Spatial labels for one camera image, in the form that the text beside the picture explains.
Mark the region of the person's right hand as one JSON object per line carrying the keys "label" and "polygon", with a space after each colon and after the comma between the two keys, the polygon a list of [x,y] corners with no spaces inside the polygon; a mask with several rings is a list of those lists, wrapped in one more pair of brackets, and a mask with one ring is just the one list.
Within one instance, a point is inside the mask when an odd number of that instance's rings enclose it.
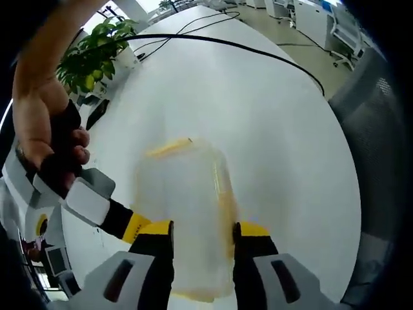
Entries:
{"label": "person's right hand", "polygon": [[56,194],[65,198],[90,159],[89,133],[66,90],[56,78],[15,77],[13,121],[21,152]]}

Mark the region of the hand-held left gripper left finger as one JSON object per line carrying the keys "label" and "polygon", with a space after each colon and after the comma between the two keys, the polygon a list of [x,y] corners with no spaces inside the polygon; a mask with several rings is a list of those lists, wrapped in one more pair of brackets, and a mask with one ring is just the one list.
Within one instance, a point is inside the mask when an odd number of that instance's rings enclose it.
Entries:
{"label": "hand-held left gripper left finger", "polygon": [[86,276],[80,292],[52,309],[167,309],[172,282],[173,222],[147,225],[130,252],[119,251]]}

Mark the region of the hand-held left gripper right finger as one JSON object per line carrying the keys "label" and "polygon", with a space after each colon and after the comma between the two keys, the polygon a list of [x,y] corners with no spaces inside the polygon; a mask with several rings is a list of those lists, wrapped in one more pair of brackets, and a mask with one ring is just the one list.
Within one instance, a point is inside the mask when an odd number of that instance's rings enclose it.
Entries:
{"label": "hand-held left gripper right finger", "polygon": [[289,254],[280,254],[268,231],[255,223],[233,228],[232,278],[238,309],[337,309],[319,279]]}

